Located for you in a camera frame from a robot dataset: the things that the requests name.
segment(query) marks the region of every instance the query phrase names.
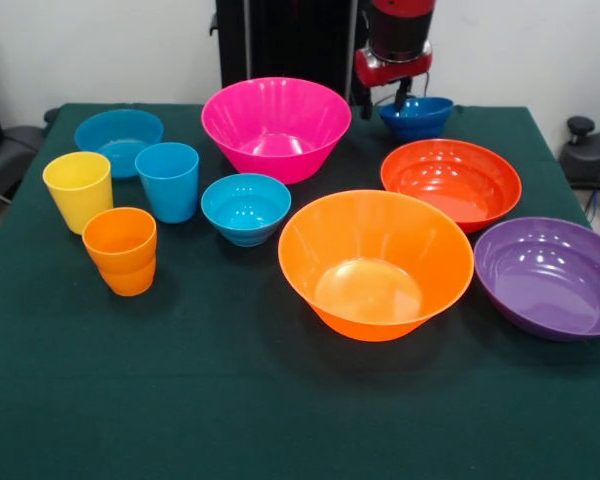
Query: bowl rim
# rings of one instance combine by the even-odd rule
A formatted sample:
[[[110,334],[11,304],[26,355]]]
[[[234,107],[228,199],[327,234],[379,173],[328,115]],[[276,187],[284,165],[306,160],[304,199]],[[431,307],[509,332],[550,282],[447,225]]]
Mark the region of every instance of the bowl rim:
[[[272,183],[276,184],[279,187],[282,187],[282,189],[284,190],[284,192],[286,192],[286,196],[285,196],[285,206],[282,209],[282,213],[274,220],[271,222],[268,222],[264,225],[260,225],[259,227],[248,227],[248,228],[236,228],[236,227],[227,227],[226,225],[222,225],[220,223],[217,223],[215,220],[213,220],[213,218],[209,215],[209,212],[207,211],[207,209],[205,208],[205,197],[207,195],[207,192],[209,192],[209,190],[211,190],[212,187],[216,187],[218,186],[220,183],[225,182],[227,179],[229,178],[233,178],[233,177],[263,177],[265,178],[267,181],[272,181]],[[292,203],[292,199],[291,199],[291,192],[289,191],[289,189],[287,188],[287,186],[282,183],[280,180],[270,177],[269,175],[263,175],[261,173],[235,173],[233,175],[226,175],[224,177],[221,177],[219,179],[217,179],[216,181],[214,181],[213,183],[211,183],[207,188],[204,189],[204,192],[202,193],[202,197],[200,197],[200,209],[202,210],[202,214],[207,218],[207,220],[209,220],[209,222],[216,228],[218,229],[222,229],[222,230],[226,230],[229,232],[253,232],[253,231],[257,231],[257,230],[262,230],[268,227],[271,227],[272,225],[276,225],[277,223],[279,223],[284,217],[287,216],[287,214],[289,213],[289,210],[291,210],[291,203]]]
[[[338,135],[336,135],[336,138],[333,139],[332,141],[330,141],[329,143],[321,145],[317,148],[313,148],[311,150],[304,151],[302,153],[292,153],[292,154],[288,154],[288,155],[262,155],[262,154],[254,155],[253,153],[245,152],[243,150],[232,147],[232,146],[227,145],[226,143],[218,140],[215,135],[210,133],[209,128],[207,126],[207,121],[205,120],[205,117],[206,117],[205,112],[207,111],[207,108],[209,107],[209,105],[216,99],[216,97],[218,97],[219,95],[221,95],[223,92],[225,92],[227,90],[230,90],[233,88],[238,88],[239,86],[241,86],[245,83],[254,83],[256,81],[261,81],[261,80],[276,80],[276,81],[285,80],[285,81],[292,81],[292,82],[297,82],[297,83],[307,83],[307,84],[311,84],[311,85],[320,87],[321,89],[328,90],[331,94],[335,95],[336,97],[338,97],[340,99],[342,105],[345,107],[344,109],[348,112],[349,117],[347,119],[346,126],[343,128],[342,132],[340,132]],[[255,77],[255,78],[249,78],[247,80],[242,80],[237,83],[233,83],[233,84],[217,91],[216,93],[214,93],[202,107],[202,112],[200,114],[200,120],[202,122],[202,128],[204,129],[205,133],[207,135],[209,135],[209,137],[211,137],[211,139],[215,143],[217,143],[219,146],[221,146],[222,148],[226,148],[232,152],[239,153],[242,155],[249,155],[250,157],[256,157],[256,158],[294,158],[294,157],[298,157],[300,155],[310,155],[312,153],[319,152],[321,150],[324,150],[326,148],[330,148],[330,147],[334,146],[336,143],[338,143],[340,141],[340,139],[342,139],[344,134],[347,133],[347,131],[351,127],[351,123],[353,121],[353,114],[351,112],[351,107],[349,107],[349,104],[342,96],[340,96],[336,91],[331,90],[329,87],[325,87],[324,85],[321,85],[319,83],[311,82],[309,80],[303,80],[301,78],[294,78],[294,77]]]
[[[531,216],[531,217],[518,217],[518,218],[512,218],[511,220],[507,220],[504,222],[500,222],[496,225],[493,225],[491,228],[487,229],[482,235],[480,235],[480,238],[476,241],[475,246],[473,247],[473,254],[474,254],[474,259],[477,256],[477,252],[478,249],[481,248],[483,242],[486,242],[490,235],[493,234],[494,231],[497,231],[499,228],[502,228],[503,226],[512,224],[512,223],[518,223],[518,222],[525,222],[525,221],[530,221],[530,220],[539,220],[542,222],[548,222],[548,223],[553,223],[553,224],[563,224],[563,225],[568,225],[569,227],[574,227],[577,230],[582,231],[587,237],[594,237],[597,238],[598,240],[600,240],[600,234],[594,232],[592,229],[584,227],[582,225],[579,225],[577,223],[573,223],[570,222],[568,220],[564,220],[562,218],[556,218],[556,217],[539,217],[539,216]],[[596,337],[600,337],[600,331],[599,332],[595,332],[595,333],[591,333],[591,332],[573,332],[570,330],[562,330],[562,329],[558,329],[558,328],[553,328],[553,327],[548,327],[547,325],[544,325],[542,323],[538,323],[536,320],[533,320],[532,318],[530,318],[529,316],[518,312],[516,309],[512,308],[510,305],[507,304],[507,302],[504,302],[500,299],[500,297],[498,295],[496,295],[496,293],[489,288],[489,286],[487,285],[487,283],[484,280],[483,274],[481,273],[480,268],[478,267],[478,262],[475,262],[475,271],[476,271],[476,277],[478,278],[478,281],[480,282],[480,285],[482,285],[482,288],[485,289],[485,291],[489,294],[489,296],[496,300],[498,303],[500,303],[504,308],[506,308],[509,312],[511,312],[512,314],[520,317],[521,319],[523,319],[524,321],[528,322],[531,325],[534,326],[538,326],[540,328],[543,328],[545,330],[547,330],[548,332],[552,332],[552,333],[558,333],[558,334],[562,334],[564,336],[571,336],[571,337],[578,337],[581,339],[585,339],[585,338],[596,338]]]
[[[98,178],[97,180],[89,183],[88,185],[84,185],[82,187],[59,187],[57,185],[53,185],[49,181],[49,178],[48,178],[49,171],[51,170],[51,168],[53,168],[52,164],[54,164],[56,162],[56,160],[58,160],[58,161],[65,160],[68,157],[73,157],[73,156],[77,156],[77,155],[87,155],[87,156],[95,155],[96,156],[95,158],[98,158],[99,160],[102,160],[102,159],[106,160],[106,165],[103,163],[103,165],[105,165],[106,172],[104,174],[102,174],[102,176],[100,178]],[[49,163],[47,163],[45,165],[44,169],[42,170],[42,181],[47,186],[47,188],[58,190],[61,192],[79,192],[81,190],[86,190],[88,188],[91,188],[91,187],[103,182],[109,176],[111,176],[111,162],[109,161],[109,159],[107,157],[105,157],[104,155],[102,155],[101,153],[87,152],[84,150],[81,150],[79,152],[65,153],[64,155],[60,155],[59,157],[56,157],[53,160],[51,160]]]
[[[438,110],[434,110],[433,112],[428,112],[424,115],[421,115],[420,117],[401,117],[399,114],[400,112],[398,112],[398,116],[395,115],[387,115],[385,114],[385,110],[387,110],[387,107],[391,107],[392,105],[389,103],[387,105],[380,105],[380,108],[378,109],[378,115],[380,115],[381,118],[385,119],[385,118],[389,118],[389,119],[394,119],[394,118],[398,118],[398,119],[416,119],[416,118],[422,118],[422,117],[428,117],[428,116],[432,116],[432,115],[439,115],[440,113],[443,113],[447,110],[452,110],[453,107],[455,106],[455,103],[453,103],[453,100],[451,100],[450,98],[447,97],[414,97],[414,98],[407,98],[407,102],[409,102],[410,100],[420,100],[420,101],[426,101],[426,100],[444,100],[445,102],[447,102],[447,105],[445,107],[441,107]]]
[[[365,193],[366,192],[374,192],[374,194],[397,196],[397,197],[400,197],[401,200],[405,200],[407,202],[419,204],[420,206],[426,207],[427,209],[432,210],[436,214],[441,215],[442,217],[444,217],[452,225],[452,228],[456,229],[457,233],[460,234],[460,240],[464,243],[464,245],[466,247],[466,251],[469,252],[470,266],[469,266],[469,269],[468,269],[468,275],[467,275],[467,280],[465,281],[465,284],[458,291],[458,293],[453,297],[453,299],[451,301],[449,301],[445,306],[443,306],[442,308],[439,308],[438,310],[434,310],[433,312],[427,312],[426,315],[419,315],[417,318],[409,319],[408,321],[383,323],[381,325],[378,325],[378,324],[375,324],[375,323],[360,322],[360,321],[357,321],[357,320],[353,320],[351,318],[345,318],[342,315],[337,314],[337,313],[331,311],[328,308],[324,308],[323,306],[319,305],[318,302],[315,302],[313,300],[309,300],[306,295],[304,295],[302,292],[300,292],[296,288],[294,282],[292,282],[291,279],[289,278],[289,276],[287,275],[287,271],[286,271],[286,269],[284,267],[284,262],[282,261],[281,256],[280,256],[282,241],[283,241],[284,237],[287,235],[287,230],[291,228],[290,225],[291,225],[291,222],[293,221],[293,218],[296,215],[298,215],[300,212],[302,212],[305,209],[309,208],[310,206],[312,206],[312,205],[314,205],[316,203],[320,203],[320,202],[326,201],[326,199],[329,199],[331,197],[355,195],[355,194],[360,193],[360,192],[365,192]],[[284,275],[284,278],[287,281],[287,283],[310,306],[315,306],[315,307],[319,308],[321,311],[323,311],[323,312],[325,312],[325,313],[327,313],[327,314],[329,314],[329,315],[331,315],[333,317],[336,317],[338,319],[346,320],[347,322],[356,323],[356,324],[359,324],[359,325],[368,325],[368,326],[382,328],[382,327],[394,327],[394,326],[398,326],[398,325],[410,325],[410,324],[413,324],[413,323],[421,323],[423,321],[426,321],[426,320],[428,320],[430,318],[435,317],[436,315],[440,315],[442,312],[444,312],[445,310],[448,310],[453,305],[455,305],[458,302],[458,300],[460,300],[460,298],[462,298],[462,296],[465,294],[465,292],[467,291],[467,289],[471,285],[471,281],[473,280],[473,273],[474,273],[474,270],[475,270],[475,258],[474,258],[473,249],[471,248],[471,242],[469,242],[469,239],[467,238],[467,235],[462,231],[462,229],[458,226],[458,224],[451,217],[449,217],[449,215],[447,215],[446,213],[444,213],[442,210],[434,207],[433,205],[431,205],[431,204],[429,204],[429,203],[427,203],[427,202],[425,202],[423,200],[420,200],[419,198],[409,197],[407,195],[402,195],[400,193],[388,192],[388,191],[385,191],[385,190],[374,190],[374,189],[355,189],[355,190],[344,190],[344,191],[341,191],[341,192],[331,193],[329,195],[325,195],[323,197],[317,198],[316,200],[313,200],[312,202],[309,202],[304,207],[300,208],[296,213],[294,213],[293,216],[289,219],[289,221],[287,222],[287,224],[282,229],[282,232],[280,233],[280,239],[278,240],[278,265],[280,265],[280,269],[282,270],[282,274]]]
[[[405,145],[401,145],[398,148],[396,148],[395,150],[392,150],[391,152],[389,152],[389,154],[385,157],[385,159],[382,161],[382,165],[380,166],[380,181],[382,182],[382,188],[384,188],[386,191],[388,192],[394,192],[394,193],[398,193],[400,195],[407,195],[410,196],[406,193],[400,193],[400,192],[395,192],[394,190],[390,190],[387,187],[387,181],[385,181],[385,170],[389,163],[389,159],[391,157],[394,156],[394,154],[398,153],[399,151],[402,150],[408,150],[410,149],[412,146],[417,146],[417,145],[421,145],[421,144],[425,144],[425,143],[431,143],[431,142],[436,142],[436,143],[446,143],[446,144],[455,144],[455,145],[464,145],[464,146],[469,146],[472,148],[475,148],[477,150],[481,150],[482,152],[493,156],[495,158],[498,159],[498,162],[500,163],[500,165],[502,165],[505,169],[509,170],[511,173],[513,173],[514,178],[516,179],[515,182],[515,189],[516,189],[516,193],[515,193],[515,198],[514,200],[511,202],[510,205],[506,205],[504,209],[500,210],[499,212],[491,215],[490,217],[487,218],[483,218],[480,220],[474,220],[474,221],[464,221],[464,220],[456,220],[453,219],[454,222],[456,223],[460,223],[462,225],[466,225],[466,226],[473,226],[473,225],[490,225],[493,222],[495,222],[496,220],[504,217],[505,215],[507,215],[509,212],[511,212],[511,210],[513,210],[518,203],[520,203],[520,199],[522,198],[522,179],[520,178],[520,174],[518,174],[518,171],[515,169],[515,167],[513,165],[511,165],[502,155],[498,155],[496,152],[494,152],[493,150],[489,150],[488,148],[485,148],[481,145],[477,145],[475,143],[471,143],[471,142],[467,142],[464,140],[455,140],[455,139],[451,139],[451,138],[430,138],[430,139],[426,139],[426,140],[418,140],[416,142],[411,142],[411,143],[407,143]]]
[[[96,121],[102,117],[107,117],[107,116],[112,116],[112,115],[120,115],[122,113],[125,113],[125,114],[133,113],[134,115],[140,114],[140,115],[144,116],[145,118],[151,118],[151,121],[153,121],[155,123],[155,125],[158,127],[158,134],[157,134],[157,139],[153,143],[150,143],[149,146],[155,145],[162,141],[162,138],[164,137],[164,123],[162,123],[162,120],[160,120],[160,117],[158,117],[157,115],[155,115],[151,112],[147,112],[146,110],[141,110],[138,108],[114,108],[111,110],[106,110],[104,112],[96,113],[95,115],[91,115],[90,117],[83,120],[80,123],[80,125],[78,125],[75,132],[73,133],[73,142],[77,145],[77,147],[80,150],[90,151],[90,150],[86,150],[85,147],[80,145],[80,142],[78,141],[78,135],[80,134],[80,132],[83,131],[86,127],[88,127],[89,124],[93,121]]]

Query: plastic cup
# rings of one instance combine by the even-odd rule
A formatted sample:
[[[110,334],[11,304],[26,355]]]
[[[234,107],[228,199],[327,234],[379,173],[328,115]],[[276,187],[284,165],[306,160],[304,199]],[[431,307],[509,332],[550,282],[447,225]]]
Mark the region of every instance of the plastic cup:
[[[189,145],[159,143],[136,158],[151,210],[164,223],[189,220],[198,203],[199,157]]]
[[[111,164],[99,153],[58,157],[45,167],[42,180],[69,230],[78,235],[94,215],[113,208]]]
[[[156,221],[139,208],[121,207],[93,217],[82,241],[100,275],[123,297],[146,292],[156,271]]]

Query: orange bowl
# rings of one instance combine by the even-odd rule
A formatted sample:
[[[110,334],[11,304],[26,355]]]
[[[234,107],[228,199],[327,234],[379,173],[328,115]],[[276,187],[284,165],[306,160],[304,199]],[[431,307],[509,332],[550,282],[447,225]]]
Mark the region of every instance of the orange bowl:
[[[516,170],[491,150],[458,140],[423,140],[394,150],[382,163],[385,190],[430,203],[465,233],[491,225],[520,201]]]
[[[473,275],[471,245],[453,220],[381,190],[335,193],[299,210],[278,259],[327,325],[368,342],[406,335],[449,308]]]

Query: plastic bowl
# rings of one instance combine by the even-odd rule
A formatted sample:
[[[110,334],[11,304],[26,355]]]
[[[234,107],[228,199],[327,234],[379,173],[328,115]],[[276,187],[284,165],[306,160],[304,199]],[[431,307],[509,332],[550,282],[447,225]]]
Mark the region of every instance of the plastic bowl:
[[[466,233],[504,217],[520,201],[516,170],[486,148],[458,140],[422,140],[394,150],[380,176],[390,192],[438,207]]]
[[[336,332],[402,337],[469,286],[473,252],[444,213],[381,190],[322,197],[287,222],[278,246],[293,289]]]
[[[202,126],[238,172],[287,185],[316,173],[350,124],[342,97],[295,78],[236,83],[202,110]]]
[[[494,305],[538,337],[600,337],[600,236],[555,218],[527,217],[487,230],[476,273]]]
[[[138,153],[162,141],[164,126],[158,117],[142,110],[111,110],[85,120],[74,140],[80,150],[98,152],[111,162],[113,178],[138,174]]]
[[[380,118],[403,143],[442,135],[453,111],[453,101],[442,97],[410,98],[400,111],[393,105],[380,109]]]
[[[229,175],[202,195],[202,212],[239,247],[260,245],[276,231],[291,208],[291,194],[275,178],[255,173]]]

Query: small blue bowl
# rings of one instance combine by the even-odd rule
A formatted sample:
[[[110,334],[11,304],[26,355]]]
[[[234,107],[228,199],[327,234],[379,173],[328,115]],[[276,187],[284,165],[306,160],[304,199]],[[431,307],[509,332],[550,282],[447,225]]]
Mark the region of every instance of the small blue bowl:
[[[162,141],[164,126],[158,117],[142,110],[111,110],[85,120],[74,140],[80,150],[98,152],[111,162],[113,178],[138,174],[135,160],[146,147]]]
[[[291,193],[275,178],[229,175],[202,194],[202,213],[234,245],[255,247],[276,231],[291,208]]]
[[[385,105],[380,118],[395,138],[408,143],[439,138],[452,111],[453,101],[448,98],[410,98],[399,112],[393,105]]]

